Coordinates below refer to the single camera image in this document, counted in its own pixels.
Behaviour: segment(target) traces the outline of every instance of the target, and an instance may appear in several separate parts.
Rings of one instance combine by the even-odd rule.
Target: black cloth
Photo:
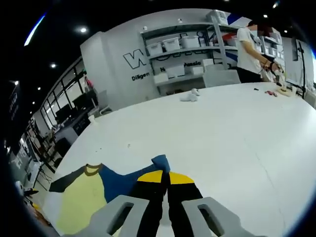
[[[237,72],[241,83],[262,82],[260,74],[239,67],[237,67]]]

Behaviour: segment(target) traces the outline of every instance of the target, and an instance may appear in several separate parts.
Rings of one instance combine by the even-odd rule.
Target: wall
[[[35,119],[36,124],[39,128],[39,132],[41,136],[44,136],[46,133],[49,132],[47,125],[45,124],[45,121],[40,114],[40,111],[38,110],[36,113],[33,114],[33,119]]]
[[[210,9],[176,9],[156,12],[125,22],[107,32],[98,32],[81,46],[81,54],[88,78],[97,92],[107,90],[109,104],[117,110],[159,97],[152,71],[145,55],[140,32],[183,22],[205,22]],[[250,19],[237,18],[232,25],[244,26]],[[133,76],[149,73],[143,79]]]
[[[303,63],[302,55],[298,52],[299,60],[293,61],[292,57],[292,41],[291,38],[282,37],[283,48],[284,48],[284,58],[285,58],[285,71],[290,82],[294,84],[303,85]],[[304,60],[306,68],[306,85],[308,88],[313,87],[314,82],[314,66],[313,66],[313,56],[312,50],[308,44],[301,42],[302,48],[304,50]]]

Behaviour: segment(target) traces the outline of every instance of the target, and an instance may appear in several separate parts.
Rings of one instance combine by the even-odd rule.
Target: person
[[[258,33],[262,34],[255,21],[250,21],[247,27],[237,31],[237,72],[241,83],[261,82],[263,80],[260,73],[263,69],[279,69],[276,62],[270,61],[256,50],[256,45],[260,44]]]

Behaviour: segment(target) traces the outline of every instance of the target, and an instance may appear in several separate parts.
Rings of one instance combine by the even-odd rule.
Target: ceiling light
[[[82,28],[80,29],[80,32],[81,32],[81,33],[86,33],[86,31],[87,31],[87,28],[86,28],[86,27],[82,27]]]
[[[45,14],[44,14],[44,16],[42,16],[41,19],[36,23],[36,25],[34,26],[34,28],[32,29],[32,31],[30,32],[28,38],[26,39],[26,41],[25,41],[25,43],[24,43],[24,46],[27,46],[27,45],[30,43],[30,41],[31,41],[31,39],[32,39],[32,37],[33,37],[33,35],[34,35],[34,33],[35,33],[37,27],[39,26],[39,24],[41,23],[41,21],[44,19],[44,17],[45,17]]]

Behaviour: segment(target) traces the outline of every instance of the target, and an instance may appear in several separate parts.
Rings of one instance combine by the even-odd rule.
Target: person's arm
[[[248,41],[240,41],[240,43],[242,44],[243,48],[245,49],[245,51],[250,54],[252,57],[254,57],[255,59],[259,60],[260,63],[262,63],[264,65],[264,67],[270,67],[271,62],[266,59],[264,56],[262,56],[260,53],[258,53],[251,45],[250,42]],[[272,64],[272,70],[278,70],[278,66],[277,64],[273,63]]]

